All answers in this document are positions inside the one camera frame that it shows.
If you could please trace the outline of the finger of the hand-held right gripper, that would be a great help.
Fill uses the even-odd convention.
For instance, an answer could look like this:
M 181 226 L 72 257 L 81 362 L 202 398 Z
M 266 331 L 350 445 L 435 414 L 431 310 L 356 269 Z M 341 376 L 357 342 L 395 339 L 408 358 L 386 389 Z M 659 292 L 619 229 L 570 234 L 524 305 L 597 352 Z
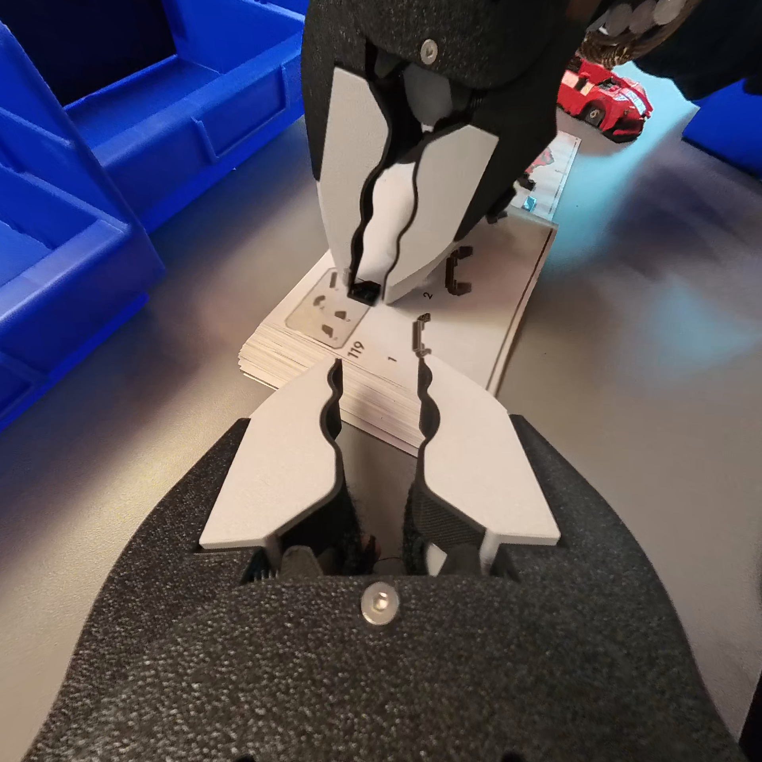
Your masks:
M 384 172 L 389 267 L 384 302 L 416 288 L 449 252 L 498 143 L 469 123 L 470 91 L 417 65 L 403 73 L 405 97 L 424 130 L 412 159 Z
M 319 204 L 329 249 L 347 289 L 379 289 L 359 276 L 373 189 L 389 151 L 389 121 L 363 76 L 336 66 L 319 177 Z

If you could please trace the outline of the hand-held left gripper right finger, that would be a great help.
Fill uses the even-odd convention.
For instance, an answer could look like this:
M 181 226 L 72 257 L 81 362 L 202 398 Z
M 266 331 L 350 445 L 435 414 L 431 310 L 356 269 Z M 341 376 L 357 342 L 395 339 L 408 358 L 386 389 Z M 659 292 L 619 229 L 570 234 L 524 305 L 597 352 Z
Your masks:
M 488 573 L 501 547 L 554 547 L 560 530 L 508 411 L 443 360 L 419 360 L 417 532 L 427 573 L 463 551 Z

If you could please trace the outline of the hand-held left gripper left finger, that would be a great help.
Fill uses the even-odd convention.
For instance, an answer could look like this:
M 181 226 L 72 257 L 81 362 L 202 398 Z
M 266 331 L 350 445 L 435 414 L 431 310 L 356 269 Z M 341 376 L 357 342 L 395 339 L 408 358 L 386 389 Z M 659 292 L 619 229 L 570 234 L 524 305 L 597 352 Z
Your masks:
M 323 359 L 252 413 L 199 538 L 206 552 L 262 548 L 281 562 L 287 533 L 346 485 L 341 359 Z

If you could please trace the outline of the lego instruction booklet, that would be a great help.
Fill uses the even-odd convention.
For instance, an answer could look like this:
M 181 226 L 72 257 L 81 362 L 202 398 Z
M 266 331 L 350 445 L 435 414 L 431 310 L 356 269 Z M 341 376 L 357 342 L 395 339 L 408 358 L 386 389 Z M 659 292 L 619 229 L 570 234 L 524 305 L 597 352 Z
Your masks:
M 342 420 L 403 452 L 422 442 L 414 320 L 425 348 L 496 395 L 529 297 L 556 236 L 552 222 L 581 140 L 560 131 L 529 168 L 531 190 L 498 223 L 478 224 L 456 256 L 391 306 L 346 297 L 327 251 L 239 352 L 245 376 L 277 390 L 326 357 L 343 367 Z M 521 206 L 537 198 L 533 213 Z

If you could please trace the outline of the red lego car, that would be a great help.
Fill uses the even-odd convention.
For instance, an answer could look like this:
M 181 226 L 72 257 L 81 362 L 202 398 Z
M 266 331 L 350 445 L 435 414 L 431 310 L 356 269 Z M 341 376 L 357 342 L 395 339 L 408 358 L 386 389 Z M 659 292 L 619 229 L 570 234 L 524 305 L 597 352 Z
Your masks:
M 652 116 L 642 85 L 579 55 L 566 66 L 557 106 L 619 144 L 634 142 Z

